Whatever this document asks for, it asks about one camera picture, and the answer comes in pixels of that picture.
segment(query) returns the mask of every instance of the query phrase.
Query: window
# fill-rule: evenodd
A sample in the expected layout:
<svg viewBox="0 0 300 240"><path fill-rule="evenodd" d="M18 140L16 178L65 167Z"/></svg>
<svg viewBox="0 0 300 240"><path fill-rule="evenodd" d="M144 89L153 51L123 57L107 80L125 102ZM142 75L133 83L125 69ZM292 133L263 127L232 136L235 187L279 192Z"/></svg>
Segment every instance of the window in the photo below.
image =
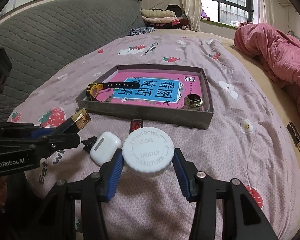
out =
<svg viewBox="0 0 300 240"><path fill-rule="evenodd" d="M252 0L201 0L202 9L211 21L230 24L232 21L253 22Z"/></svg>

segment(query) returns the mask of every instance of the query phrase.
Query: round white cap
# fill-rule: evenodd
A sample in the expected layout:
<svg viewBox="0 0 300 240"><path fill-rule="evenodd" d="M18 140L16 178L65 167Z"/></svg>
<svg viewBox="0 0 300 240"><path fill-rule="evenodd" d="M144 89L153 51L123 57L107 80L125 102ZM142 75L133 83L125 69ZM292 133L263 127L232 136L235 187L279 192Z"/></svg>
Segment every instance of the round white cap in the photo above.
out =
<svg viewBox="0 0 300 240"><path fill-rule="evenodd" d="M125 164L141 177L156 177L164 173L171 164L173 153L169 135L153 127L133 131L122 146Z"/></svg>

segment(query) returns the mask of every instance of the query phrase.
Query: green window sill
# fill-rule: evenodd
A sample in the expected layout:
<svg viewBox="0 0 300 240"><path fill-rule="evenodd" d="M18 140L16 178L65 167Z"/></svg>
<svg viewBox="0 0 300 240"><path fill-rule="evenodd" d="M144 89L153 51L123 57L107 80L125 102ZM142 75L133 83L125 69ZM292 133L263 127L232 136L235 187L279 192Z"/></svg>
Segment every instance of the green window sill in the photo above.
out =
<svg viewBox="0 0 300 240"><path fill-rule="evenodd" d="M215 25L215 26L218 26L218 27L226 27L228 29L232 29L232 30L236 30L237 28L236 27L233 27L229 24L225 24L225 23L218 23L218 22L214 22L214 21L210 21L210 20L200 20L201 22L203 23L206 23L206 24L210 24L210 25Z"/></svg>

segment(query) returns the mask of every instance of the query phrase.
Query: silver bolt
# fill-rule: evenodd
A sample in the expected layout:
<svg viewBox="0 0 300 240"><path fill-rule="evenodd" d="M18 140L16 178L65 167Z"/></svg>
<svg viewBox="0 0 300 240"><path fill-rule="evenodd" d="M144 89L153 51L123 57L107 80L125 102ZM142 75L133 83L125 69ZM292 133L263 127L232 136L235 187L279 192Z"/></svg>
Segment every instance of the silver bolt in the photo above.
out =
<svg viewBox="0 0 300 240"><path fill-rule="evenodd" d="M64 185L66 183L66 181L64 180L64 179L59 179L58 181L57 181L57 185L58 186L62 186L62 185Z"/></svg>
<svg viewBox="0 0 300 240"><path fill-rule="evenodd" d="M240 180L238 180L238 179L232 179L231 182L232 182L232 184L234 184L236 186L240 185L240 183L241 183Z"/></svg>
<svg viewBox="0 0 300 240"><path fill-rule="evenodd" d="M199 171L199 172L197 172L197 177L200 179L203 179L206 177L206 174L203 171Z"/></svg>
<svg viewBox="0 0 300 240"><path fill-rule="evenodd" d="M91 174L91 177L94 178L94 179L97 179L97 178L99 178L100 176L101 176L101 175L100 175L99 172L94 172L94 173Z"/></svg>

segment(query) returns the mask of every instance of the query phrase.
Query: headboard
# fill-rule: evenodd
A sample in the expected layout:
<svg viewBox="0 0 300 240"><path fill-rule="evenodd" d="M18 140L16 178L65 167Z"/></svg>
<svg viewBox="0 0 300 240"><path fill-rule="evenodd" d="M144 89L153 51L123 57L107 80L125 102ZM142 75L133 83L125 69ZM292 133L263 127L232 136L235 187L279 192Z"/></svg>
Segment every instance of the headboard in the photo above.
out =
<svg viewBox="0 0 300 240"><path fill-rule="evenodd" d="M145 26L139 0L55 0L0 24L12 70L0 96L0 120L68 63Z"/></svg>

